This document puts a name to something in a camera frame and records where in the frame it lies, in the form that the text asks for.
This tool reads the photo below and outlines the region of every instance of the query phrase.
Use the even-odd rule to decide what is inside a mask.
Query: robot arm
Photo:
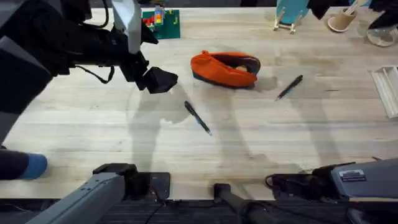
[[[141,199],[153,186],[166,199],[170,189],[169,173],[138,173],[130,164],[105,164],[93,171],[90,180],[27,224],[94,224],[124,199]]]
[[[88,0],[0,2],[0,144],[52,78],[69,75],[77,65],[111,67],[108,81],[119,66],[127,82],[150,93],[177,83],[173,73],[147,69],[140,45],[158,41],[142,23],[137,0],[114,5],[115,26],[108,31],[84,25],[91,17]]]

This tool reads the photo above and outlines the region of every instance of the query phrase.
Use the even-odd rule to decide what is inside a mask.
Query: orange pouch
[[[246,72],[235,69],[243,65],[247,68]],[[238,52],[210,54],[204,50],[191,59],[194,78],[229,88],[254,87],[260,66],[256,57]]]

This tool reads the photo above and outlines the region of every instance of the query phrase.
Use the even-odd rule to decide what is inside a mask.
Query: black device
[[[284,97],[286,94],[288,94],[294,87],[296,87],[301,81],[303,80],[303,75],[299,75],[282,93],[278,95],[278,97],[275,99],[275,101],[280,100],[282,97]]]
[[[191,105],[188,101],[186,101],[186,102],[184,102],[184,106],[185,106],[185,108],[188,110],[188,112],[189,112],[190,114],[192,114],[192,116],[195,117],[195,119],[197,120],[198,124],[200,124],[200,125],[203,127],[203,129],[204,129],[210,136],[212,136],[213,134],[211,133],[209,127],[208,127],[208,126],[206,125],[206,123],[203,122],[203,120],[199,117],[198,113],[193,109],[192,105]]]
[[[310,174],[272,174],[265,184],[276,200],[338,203],[354,224],[397,223],[398,159],[335,164]]]

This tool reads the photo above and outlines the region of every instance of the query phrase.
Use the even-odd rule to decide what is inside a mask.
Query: pen
[[[193,109],[192,105],[191,105],[188,101],[186,101],[186,102],[184,103],[184,105],[185,105],[185,108],[188,110],[188,112],[189,112],[190,114],[192,114],[192,116],[194,116],[194,117],[197,119],[198,123],[203,127],[203,129],[204,129],[207,133],[209,133],[210,136],[212,136],[213,134],[211,133],[209,127],[200,119],[199,115],[198,115],[197,112]]]
[[[296,87],[303,80],[303,75],[299,75],[279,96],[275,99],[275,101],[280,100],[286,94],[288,94],[294,87]]]

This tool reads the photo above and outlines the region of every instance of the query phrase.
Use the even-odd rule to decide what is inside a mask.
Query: wooden table
[[[274,8],[181,9],[181,39],[142,46],[151,65],[179,75],[169,93],[140,92],[119,69],[108,85],[78,69],[55,78],[5,142],[45,154],[49,168],[38,180],[0,182],[0,197],[62,198],[98,166],[128,162],[139,171],[170,172],[170,198],[211,198],[211,186],[227,182],[245,198],[272,199],[263,185],[269,174],[397,157],[398,123],[387,118],[367,72],[398,63],[397,46],[382,49],[363,38],[376,14],[361,9],[344,34],[309,14],[295,35],[272,31],[274,14]],[[103,15],[93,10],[98,24]],[[201,50],[258,57],[255,90],[194,79],[190,59]],[[274,102],[300,74],[303,82]],[[213,137],[188,114],[185,100]]]

